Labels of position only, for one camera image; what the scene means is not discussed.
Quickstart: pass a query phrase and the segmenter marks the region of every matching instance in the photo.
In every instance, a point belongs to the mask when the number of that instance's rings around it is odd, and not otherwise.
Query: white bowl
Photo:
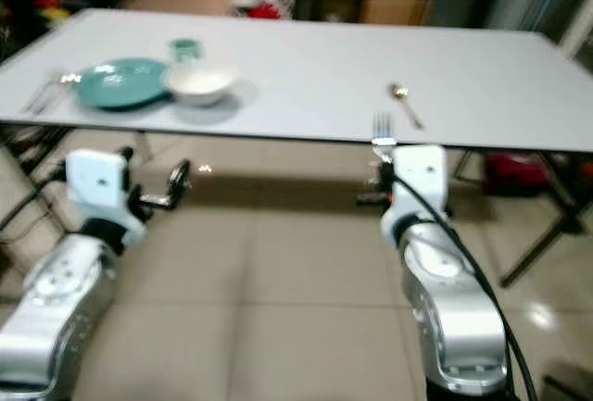
[[[237,70],[229,65],[195,60],[169,66],[163,85],[178,103],[207,107],[228,94],[237,77]]]

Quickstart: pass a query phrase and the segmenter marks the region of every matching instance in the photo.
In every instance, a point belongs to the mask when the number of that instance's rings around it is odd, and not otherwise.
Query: red bag
[[[536,156],[496,153],[484,162],[484,192],[496,195],[534,196],[548,188],[546,168]]]

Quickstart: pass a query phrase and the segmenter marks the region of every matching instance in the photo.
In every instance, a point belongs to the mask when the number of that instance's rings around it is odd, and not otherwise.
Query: teal plate
[[[81,72],[75,84],[81,105],[122,109],[149,104],[166,93],[161,75],[167,66],[149,58],[123,58]]]

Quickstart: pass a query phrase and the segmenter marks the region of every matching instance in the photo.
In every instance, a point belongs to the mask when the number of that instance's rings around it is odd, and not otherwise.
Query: tiled floor
[[[123,258],[75,400],[423,399],[397,252],[379,234],[379,213],[354,206],[372,174],[367,147],[149,142],[156,156],[137,162],[134,178],[152,191],[181,157],[214,174],[197,176],[183,205],[151,220],[145,242]],[[75,132],[54,158],[123,144],[133,137]],[[554,217],[545,198],[484,197],[457,182],[451,201],[455,228],[493,283]],[[590,374],[573,369],[593,370],[590,241],[565,237],[498,290],[544,400],[562,399],[543,387],[546,372],[593,394]]]

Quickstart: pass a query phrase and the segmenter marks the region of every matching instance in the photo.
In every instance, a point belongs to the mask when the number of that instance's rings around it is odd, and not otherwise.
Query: silver fork
[[[386,163],[392,163],[391,152],[397,145],[392,120],[388,112],[377,112],[372,119],[372,151]]]

